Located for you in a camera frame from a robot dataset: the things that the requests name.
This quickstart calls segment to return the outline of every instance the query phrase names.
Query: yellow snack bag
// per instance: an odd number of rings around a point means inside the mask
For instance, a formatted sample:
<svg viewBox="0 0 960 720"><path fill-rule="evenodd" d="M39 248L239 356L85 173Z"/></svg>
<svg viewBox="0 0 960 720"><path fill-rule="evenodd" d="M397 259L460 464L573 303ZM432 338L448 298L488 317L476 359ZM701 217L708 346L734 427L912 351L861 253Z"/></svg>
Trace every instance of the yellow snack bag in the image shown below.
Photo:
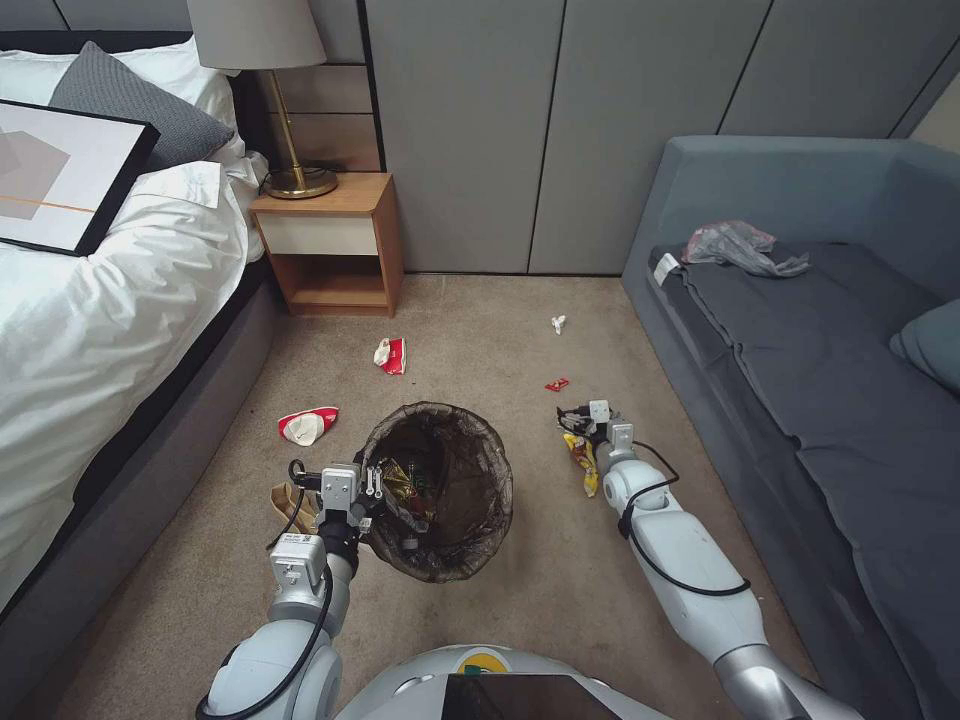
<svg viewBox="0 0 960 720"><path fill-rule="evenodd" d="M597 494L597 485L599 484L597 460L593 456L593 443L585 437L573 433L564 433L563 441L567 443L570 455L573 456L577 465L583 468L583 491L587 494L587 497L593 497Z"/></svg>

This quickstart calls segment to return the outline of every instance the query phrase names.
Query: black trash bag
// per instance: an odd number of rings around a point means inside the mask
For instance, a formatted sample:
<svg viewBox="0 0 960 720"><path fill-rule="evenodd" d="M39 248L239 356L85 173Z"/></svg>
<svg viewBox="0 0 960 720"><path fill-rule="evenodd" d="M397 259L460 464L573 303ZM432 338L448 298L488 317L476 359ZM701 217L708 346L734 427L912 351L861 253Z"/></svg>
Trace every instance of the black trash bag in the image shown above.
<svg viewBox="0 0 960 720"><path fill-rule="evenodd" d="M384 482L387 511L368 536L381 560L442 583L465 580L496 554L513 516L513 471L482 417L443 403L404 405L357 455L362 478L381 467L417 487L411 504L403 487Z"/></svg>

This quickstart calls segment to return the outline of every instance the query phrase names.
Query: carpet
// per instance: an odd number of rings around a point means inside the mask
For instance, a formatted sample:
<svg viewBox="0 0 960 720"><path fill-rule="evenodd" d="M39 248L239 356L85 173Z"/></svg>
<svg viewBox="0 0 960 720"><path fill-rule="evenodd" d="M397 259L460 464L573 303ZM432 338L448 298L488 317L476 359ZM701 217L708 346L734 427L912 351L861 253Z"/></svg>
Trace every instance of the carpet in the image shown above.
<svg viewBox="0 0 960 720"><path fill-rule="evenodd" d="M558 337L550 317L560 313ZM406 338L406 375L373 365L385 336ZM570 380L561 393L544 389L561 376ZM673 632L613 510L583 493L554 408L596 398L674 464L677 498L753 581L770 644L815 679L620 281L415 275L392 320L278 319L263 372L203 478L16 717L192 717L227 651L266 620L263 548L282 525L269 490L287 463L349 461L378 421L418 400L469 408L499 432L514 472L513 525L496 557L460 583L423 584L361 553L334 643L344 661L338 708L390 664L478 642L556 658L679 720L739 717ZM309 448L278 437L277 418L318 405L340 407L328 434Z"/></svg>

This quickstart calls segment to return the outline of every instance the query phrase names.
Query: gray wall panel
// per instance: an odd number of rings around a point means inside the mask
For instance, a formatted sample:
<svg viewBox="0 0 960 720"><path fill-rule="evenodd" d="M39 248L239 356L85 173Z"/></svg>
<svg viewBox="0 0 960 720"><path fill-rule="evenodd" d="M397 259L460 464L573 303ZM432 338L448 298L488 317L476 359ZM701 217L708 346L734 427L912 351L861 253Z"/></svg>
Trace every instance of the gray wall panel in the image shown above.
<svg viewBox="0 0 960 720"><path fill-rule="evenodd" d="M3 0L0 30L66 30L53 0Z"/></svg>
<svg viewBox="0 0 960 720"><path fill-rule="evenodd" d="M623 271L664 143L716 131L767 7L568 1L530 272Z"/></svg>
<svg viewBox="0 0 960 720"><path fill-rule="evenodd" d="M721 132L885 138L958 32L957 0L775 0Z"/></svg>
<svg viewBox="0 0 960 720"><path fill-rule="evenodd" d="M360 40L357 0L310 0L327 62L366 62Z"/></svg>
<svg viewBox="0 0 960 720"><path fill-rule="evenodd" d="M71 30L190 30L187 0L59 0Z"/></svg>
<svg viewBox="0 0 960 720"><path fill-rule="evenodd" d="M288 160L280 116L271 113L281 159ZM304 165L331 164L347 170L379 172L380 152L373 115L292 114L293 142Z"/></svg>
<svg viewBox="0 0 960 720"><path fill-rule="evenodd" d="M367 0L409 270L522 273L562 0Z"/></svg>
<svg viewBox="0 0 960 720"><path fill-rule="evenodd" d="M19 0L26 5L34 0ZM71 30L189 30L187 0L59 0ZM356 0L310 0L329 62L362 63Z"/></svg>
<svg viewBox="0 0 960 720"><path fill-rule="evenodd" d="M373 112L365 65L313 65L277 74L289 112ZM269 73L261 72L259 79L267 105L275 112Z"/></svg>
<svg viewBox="0 0 960 720"><path fill-rule="evenodd" d="M937 103L937 100L940 99L944 90L949 87L958 73L960 73L960 42L955 42L953 48L943 59L943 62L940 63L940 67L930 76L927 84L924 85L923 90L917 95L917 99L913 101L910 109L903 114L900 122L897 123L893 132L890 133L890 137L910 137L910 133L912 133L920 124L920 121L926 117L927 113L930 112Z"/></svg>

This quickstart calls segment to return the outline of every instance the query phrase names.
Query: framed picture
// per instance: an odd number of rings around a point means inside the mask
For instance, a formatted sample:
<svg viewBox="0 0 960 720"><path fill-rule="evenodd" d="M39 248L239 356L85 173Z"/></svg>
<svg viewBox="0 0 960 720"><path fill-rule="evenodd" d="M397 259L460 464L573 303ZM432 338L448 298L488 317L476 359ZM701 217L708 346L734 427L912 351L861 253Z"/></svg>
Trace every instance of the framed picture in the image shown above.
<svg viewBox="0 0 960 720"><path fill-rule="evenodd" d="M0 100L0 241L93 253L159 137L149 123Z"/></svg>

